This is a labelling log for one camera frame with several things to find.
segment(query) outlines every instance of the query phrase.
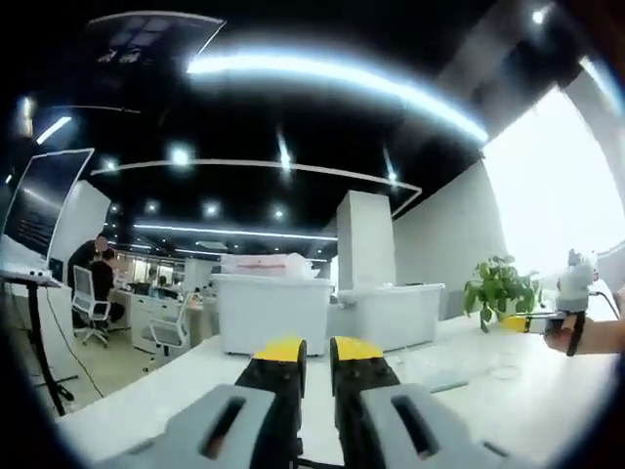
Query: white pillar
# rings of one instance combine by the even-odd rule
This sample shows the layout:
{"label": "white pillar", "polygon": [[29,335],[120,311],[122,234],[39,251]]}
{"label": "white pillar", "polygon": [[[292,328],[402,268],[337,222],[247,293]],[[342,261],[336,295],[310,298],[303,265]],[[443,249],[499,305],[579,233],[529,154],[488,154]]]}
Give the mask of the white pillar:
{"label": "white pillar", "polygon": [[389,198],[349,191],[337,208],[339,289],[395,285],[395,240]]}
{"label": "white pillar", "polygon": [[219,263],[205,261],[203,259],[185,259],[185,278],[183,279],[183,290],[193,291],[208,285],[209,277],[213,272],[213,267]]}

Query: black cable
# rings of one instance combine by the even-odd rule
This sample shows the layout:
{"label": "black cable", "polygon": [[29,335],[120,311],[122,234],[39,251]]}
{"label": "black cable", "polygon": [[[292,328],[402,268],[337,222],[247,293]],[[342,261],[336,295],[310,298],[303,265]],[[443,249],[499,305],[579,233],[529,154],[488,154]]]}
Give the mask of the black cable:
{"label": "black cable", "polygon": [[326,462],[315,462],[315,461],[310,461],[309,459],[304,459],[302,457],[299,457],[297,459],[297,465],[298,467],[304,466],[304,467],[310,467],[311,469],[345,469],[345,466],[340,466],[338,464],[328,464]]}
{"label": "black cable", "polygon": [[80,367],[85,371],[85,374],[89,378],[89,381],[91,381],[91,384],[94,385],[94,389],[96,390],[96,392],[100,395],[101,398],[103,398],[104,394],[102,393],[102,391],[100,391],[100,388],[94,381],[94,378],[91,376],[91,374],[89,374],[89,371],[87,371],[87,367],[82,363],[82,361],[80,361],[80,359],[78,359],[78,357],[76,357],[76,354],[74,354],[73,350],[71,350],[71,347],[69,346],[69,342],[67,342],[67,338],[65,337],[65,334],[63,334],[63,329],[61,328],[61,325],[59,324],[59,320],[57,319],[57,314],[55,313],[55,309],[52,307],[52,302],[50,301],[50,290],[48,288],[46,288],[46,299],[48,300],[48,306],[50,307],[50,311],[52,312],[52,317],[54,318],[55,323],[57,324],[57,327],[59,328],[59,332],[61,333],[62,340],[65,342],[67,349],[69,350],[71,355],[76,359],[78,364],[80,364]]}
{"label": "black cable", "polygon": [[[35,344],[32,343],[32,330],[26,327],[26,323],[23,321],[23,317],[21,316],[20,305],[18,304],[18,300],[16,299],[16,294],[13,292],[13,286],[9,283],[9,291],[11,292],[11,299],[13,300],[13,306],[16,309],[16,313],[18,314],[18,318],[20,318],[21,327],[18,327],[17,330],[23,330],[26,332],[26,340],[28,341],[28,345],[32,349],[32,353],[35,357],[37,357],[37,351],[35,350]],[[39,366],[39,362],[37,362],[37,367],[39,368],[39,374],[31,374],[32,377],[41,376],[41,368]]]}
{"label": "black cable", "polygon": [[612,302],[609,301],[609,298],[607,298],[607,296],[605,295],[605,293],[603,293],[602,291],[593,291],[591,292],[591,296],[603,296],[603,298],[605,299],[605,301],[607,302],[607,304],[609,305],[609,307],[612,309],[612,312],[614,313],[614,315],[616,316],[616,318],[618,320],[621,319],[621,316],[618,314],[618,310],[616,310],[614,308],[614,306],[612,305]]}

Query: window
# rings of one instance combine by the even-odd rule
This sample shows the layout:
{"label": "window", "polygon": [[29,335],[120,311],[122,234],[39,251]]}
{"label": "window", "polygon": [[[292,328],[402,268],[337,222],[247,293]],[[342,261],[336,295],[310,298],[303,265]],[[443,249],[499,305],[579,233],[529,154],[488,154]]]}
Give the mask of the window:
{"label": "window", "polygon": [[509,253],[550,275],[570,248],[605,252],[625,239],[623,206],[599,143],[559,88],[483,149]]}

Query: white desk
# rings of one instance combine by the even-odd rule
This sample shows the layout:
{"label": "white desk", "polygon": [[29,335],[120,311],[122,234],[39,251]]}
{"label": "white desk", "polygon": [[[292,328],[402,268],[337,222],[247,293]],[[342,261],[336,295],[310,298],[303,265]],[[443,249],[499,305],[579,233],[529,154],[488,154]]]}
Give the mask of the white desk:
{"label": "white desk", "polygon": [[[602,314],[599,306],[594,310],[591,316]],[[515,379],[484,372],[502,352],[514,354],[520,371]],[[407,357],[407,364],[398,365],[398,356]],[[540,336],[484,334],[478,315],[442,322],[436,344],[388,354],[404,380],[405,374],[427,374],[432,364],[469,370],[471,383],[436,394],[439,401],[467,422],[476,440],[488,439],[537,463],[558,455],[584,427],[604,396],[615,358],[570,359],[548,349]],[[233,383],[247,364],[224,355],[220,337],[213,337],[127,388],[59,419],[59,428],[88,460],[101,461],[157,436],[170,416],[216,385]],[[340,464],[327,357],[308,360],[306,386],[300,432],[304,457]]]}

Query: white chair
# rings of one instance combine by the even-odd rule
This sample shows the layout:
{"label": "white chair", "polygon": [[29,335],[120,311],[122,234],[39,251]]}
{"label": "white chair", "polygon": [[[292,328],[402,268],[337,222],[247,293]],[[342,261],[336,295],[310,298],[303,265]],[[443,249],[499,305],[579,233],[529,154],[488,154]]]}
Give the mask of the white chair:
{"label": "white chair", "polygon": [[94,281],[91,271],[82,267],[73,266],[74,269],[74,297],[71,300],[71,309],[88,319],[87,327],[74,329],[74,337],[82,335],[82,343],[86,344],[91,337],[99,338],[104,346],[108,344],[108,334],[105,327],[110,312],[109,301],[96,301],[94,297]]}
{"label": "white chair", "polygon": [[150,318],[142,337],[156,345],[157,366],[170,362],[189,349],[188,329],[185,323],[191,294],[185,296],[175,318]]}

